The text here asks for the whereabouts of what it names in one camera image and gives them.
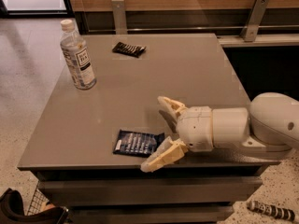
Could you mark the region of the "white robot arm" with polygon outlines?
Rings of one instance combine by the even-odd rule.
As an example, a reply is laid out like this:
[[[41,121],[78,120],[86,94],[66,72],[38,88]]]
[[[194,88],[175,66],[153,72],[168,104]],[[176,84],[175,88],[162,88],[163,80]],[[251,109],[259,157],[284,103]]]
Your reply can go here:
[[[167,137],[142,164],[154,172],[191,152],[229,148],[245,156],[282,159],[299,148],[299,104],[275,92],[256,96],[248,108],[187,107],[160,96],[158,102],[176,124],[178,139]]]

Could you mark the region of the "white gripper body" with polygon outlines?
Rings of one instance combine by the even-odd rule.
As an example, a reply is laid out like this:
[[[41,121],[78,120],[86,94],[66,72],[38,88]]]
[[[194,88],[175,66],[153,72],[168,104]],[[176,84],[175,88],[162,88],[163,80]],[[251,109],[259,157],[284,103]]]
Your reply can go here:
[[[212,109],[208,106],[187,108],[178,117],[177,133],[190,151],[211,151],[213,149]]]

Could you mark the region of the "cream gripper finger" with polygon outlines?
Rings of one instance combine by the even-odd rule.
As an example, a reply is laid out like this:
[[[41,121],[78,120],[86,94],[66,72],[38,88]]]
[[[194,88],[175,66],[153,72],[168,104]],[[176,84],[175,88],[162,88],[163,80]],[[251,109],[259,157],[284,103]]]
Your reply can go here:
[[[165,112],[167,112],[173,119],[177,119],[186,109],[186,105],[182,102],[172,100],[165,96],[159,96],[158,102]]]
[[[185,156],[187,146],[180,140],[165,138],[157,150],[142,162],[140,170],[144,173],[154,172],[164,166],[174,163]]]

